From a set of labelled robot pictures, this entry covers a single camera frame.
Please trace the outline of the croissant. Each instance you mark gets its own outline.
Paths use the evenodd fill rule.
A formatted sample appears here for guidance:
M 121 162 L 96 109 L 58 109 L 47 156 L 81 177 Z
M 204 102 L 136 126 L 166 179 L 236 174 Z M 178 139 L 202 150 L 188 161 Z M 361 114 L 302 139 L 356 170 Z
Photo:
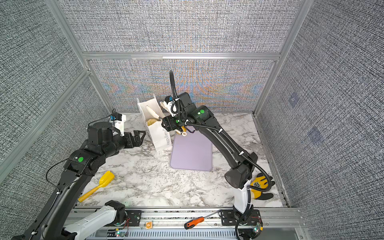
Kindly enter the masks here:
M 157 119 L 149 119 L 149 120 L 147 120 L 147 126 L 149 127 L 149 126 L 151 126 L 157 122 L 158 122 Z

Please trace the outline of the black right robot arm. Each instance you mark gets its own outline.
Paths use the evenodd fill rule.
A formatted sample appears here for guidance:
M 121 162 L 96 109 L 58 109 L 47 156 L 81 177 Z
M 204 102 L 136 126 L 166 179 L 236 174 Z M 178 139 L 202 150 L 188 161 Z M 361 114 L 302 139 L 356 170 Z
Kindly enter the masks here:
M 174 73 L 169 72 L 172 95 L 165 98 L 170 105 L 170 115 L 162 118 L 162 127 L 168 131 L 179 131 L 193 127 L 200 132 L 220 151 L 230 166 L 225 173 L 226 181 L 235 190 L 234 215 L 237 222 L 242 224 L 251 215 L 251 190 L 268 192 L 272 181 L 267 172 L 258 165 L 258 156 L 248 153 L 222 128 L 214 114 L 206 107 L 197 107 L 188 93 L 178 94 Z M 252 174 L 259 170 L 267 180 L 267 187 L 262 189 L 253 186 Z

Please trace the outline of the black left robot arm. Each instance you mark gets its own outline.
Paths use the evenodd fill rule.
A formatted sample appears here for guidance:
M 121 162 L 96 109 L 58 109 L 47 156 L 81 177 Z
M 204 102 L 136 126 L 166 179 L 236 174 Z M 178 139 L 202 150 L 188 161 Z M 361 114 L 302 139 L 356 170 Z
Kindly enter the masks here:
M 14 240 L 84 240 L 106 225 L 126 220 L 125 205 L 108 201 L 84 220 L 65 224 L 84 188 L 106 159 L 123 149 L 140 147 L 146 136 L 144 131 L 128 133 L 119 129 L 117 121 L 97 122 L 88 126 L 87 131 L 87 140 L 64 161 L 64 170 L 54 186 L 56 190 L 36 220 L 23 234 L 14 236 Z

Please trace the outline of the white paper gift bag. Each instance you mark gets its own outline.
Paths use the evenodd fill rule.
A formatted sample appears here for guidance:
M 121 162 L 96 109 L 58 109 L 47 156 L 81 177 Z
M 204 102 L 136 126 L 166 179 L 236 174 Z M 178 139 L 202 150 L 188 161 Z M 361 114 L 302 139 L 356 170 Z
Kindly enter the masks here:
M 144 125 L 149 132 L 155 150 L 160 152 L 163 150 L 171 149 L 171 136 L 170 133 L 162 127 L 162 121 L 160 121 L 160 118 L 164 118 L 165 115 L 159 106 L 156 96 L 153 96 L 152 99 L 145 102 L 140 102 L 140 100 L 137 99 L 137 102 L 139 111 L 144 121 Z M 147 120 L 149 119 L 157 119 L 158 122 L 148 127 Z

